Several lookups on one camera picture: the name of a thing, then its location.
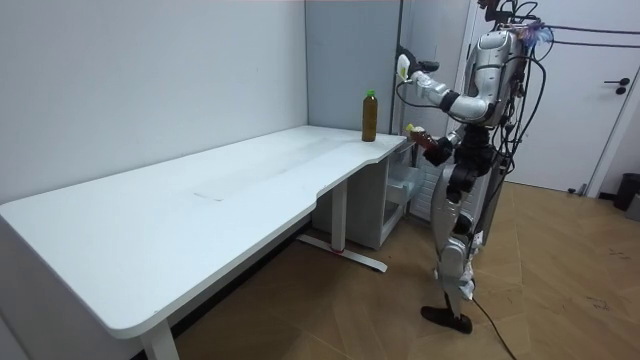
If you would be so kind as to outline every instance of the plastic bottle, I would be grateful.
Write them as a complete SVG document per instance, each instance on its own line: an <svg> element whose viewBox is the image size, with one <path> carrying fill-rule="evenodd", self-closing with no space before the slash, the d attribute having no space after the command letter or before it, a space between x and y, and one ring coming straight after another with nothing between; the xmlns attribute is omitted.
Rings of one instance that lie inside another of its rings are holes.
<svg viewBox="0 0 640 360"><path fill-rule="evenodd" d="M362 102L362 141L376 140L378 126L378 99L374 90L367 91L367 97Z"/></svg>
<svg viewBox="0 0 640 360"><path fill-rule="evenodd" d="M431 137L431 135L427 134L427 132L419 126L415 127L412 124L409 124L407 126L407 131L409 132L409 138L411 141L422 146L426 151L433 150L438 146L438 143Z"/></svg>

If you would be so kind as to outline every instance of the silver robot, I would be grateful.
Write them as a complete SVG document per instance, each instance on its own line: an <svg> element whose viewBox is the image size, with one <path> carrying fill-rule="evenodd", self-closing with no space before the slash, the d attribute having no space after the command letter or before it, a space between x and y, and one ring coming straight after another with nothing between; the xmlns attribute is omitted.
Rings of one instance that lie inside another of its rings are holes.
<svg viewBox="0 0 640 360"><path fill-rule="evenodd" d="M444 309L425 306L421 314L427 320L463 333L471 333L471 320L461 314L461 301L470 300L474 283L470 262L474 239L474 219L461 207L476 180L487 174L495 161L490 130L509 121L510 103L521 95L526 49L518 36L508 29L483 35L470 54L464 91L459 94L440 83L430 72L438 64L419 62L399 47L397 72L405 82L415 85L418 96L428 100L462 125L435 140L425 151L434 166L452 155L436 184L431 201L431 224L438 257L436 274L445 293Z"/></svg>

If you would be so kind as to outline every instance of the small object in robot hand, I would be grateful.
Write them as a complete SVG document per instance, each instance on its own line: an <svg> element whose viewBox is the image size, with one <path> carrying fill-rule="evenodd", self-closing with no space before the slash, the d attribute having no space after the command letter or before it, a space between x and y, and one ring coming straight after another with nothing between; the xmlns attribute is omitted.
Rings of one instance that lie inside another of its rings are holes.
<svg viewBox="0 0 640 360"><path fill-rule="evenodd" d="M441 137L436 141L436 145L432 149L425 150L422 155L433 166L438 167L453 155L453 144L446 137Z"/></svg>
<svg viewBox="0 0 640 360"><path fill-rule="evenodd" d="M409 139L416 144L422 146L425 150L433 150L438 146L438 143L427 134L427 132L420 126L407 125L407 131L409 132Z"/></svg>

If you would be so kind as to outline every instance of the white door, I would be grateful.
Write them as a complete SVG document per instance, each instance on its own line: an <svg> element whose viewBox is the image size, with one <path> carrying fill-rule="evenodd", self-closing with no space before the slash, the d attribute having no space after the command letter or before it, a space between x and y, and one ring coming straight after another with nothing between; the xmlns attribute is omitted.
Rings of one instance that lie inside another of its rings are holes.
<svg viewBox="0 0 640 360"><path fill-rule="evenodd" d="M640 1L539 0L534 14L549 25L640 31ZM474 38L491 29L478 11ZM640 45L640 36L555 31L556 40ZM538 56L548 46L541 46ZM515 171L507 181L567 191L589 184L633 86L640 66L640 49L582 47L556 44L542 62L547 85L542 103L515 156ZM525 120L541 84L533 66ZM618 84L632 81L618 95Z"/></svg>

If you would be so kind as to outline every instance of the black trash bin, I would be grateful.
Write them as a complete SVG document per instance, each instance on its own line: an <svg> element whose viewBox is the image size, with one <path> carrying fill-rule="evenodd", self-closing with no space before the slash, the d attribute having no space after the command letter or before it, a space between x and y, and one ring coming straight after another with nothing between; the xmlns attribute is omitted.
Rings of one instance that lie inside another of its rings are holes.
<svg viewBox="0 0 640 360"><path fill-rule="evenodd" d="M624 174L622 176L622 183L618 188L618 194L616 200L613 202L613 206L620 210L627 211L633 197L640 192L640 174Z"/></svg>

